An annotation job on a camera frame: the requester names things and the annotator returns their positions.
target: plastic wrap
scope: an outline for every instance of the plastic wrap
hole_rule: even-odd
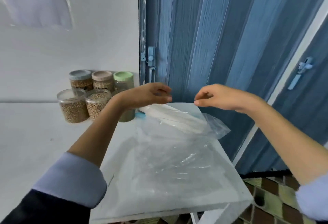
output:
[[[227,126],[205,113],[161,106],[148,113],[137,124],[135,190],[143,195],[168,196],[217,189],[218,175],[224,169],[215,159],[212,142],[230,131]]]

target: person's right hand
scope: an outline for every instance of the person's right hand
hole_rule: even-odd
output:
[[[256,95],[220,84],[208,85],[200,89],[195,96],[196,106],[214,106],[224,110],[245,112],[248,104],[252,104]]]

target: hand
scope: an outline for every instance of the hand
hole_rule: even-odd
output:
[[[248,105],[259,98],[253,94],[233,89],[220,84],[213,84],[203,87],[195,96],[196,106],[214,106],[224,110],[236,110],[245,112]]]
[[[151,104],[166,104],[172,101],[171,88],[160,82],[147,83],[125,90],[113,96],[125,109],[139,108]]]

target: grain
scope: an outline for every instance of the grain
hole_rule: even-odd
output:
[[[86,92],[93,89],[92,79],[86,80],[71,80],[71,86],[73,89],[79,88],[84,89]]]
[[[94,89],[107,89],[111,93],[114,91],[113,81],[93,81]]]
[[[79,123],[89,118],[88,109],[84,99],[71,103],[61,102],[60,107],[65,120],[69,123]]]
[[[95,120],[100,114],[101,110],[109,102],[111,95],[109,93],[100,92],[92,94],[87,99],[87,108],[92,120]]]

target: blue jar lid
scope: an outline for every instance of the blue jar lid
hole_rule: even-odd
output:
[[[88,69],[74,70],[69,75],[72,81],[86,80],[91,78],[91,71]]]

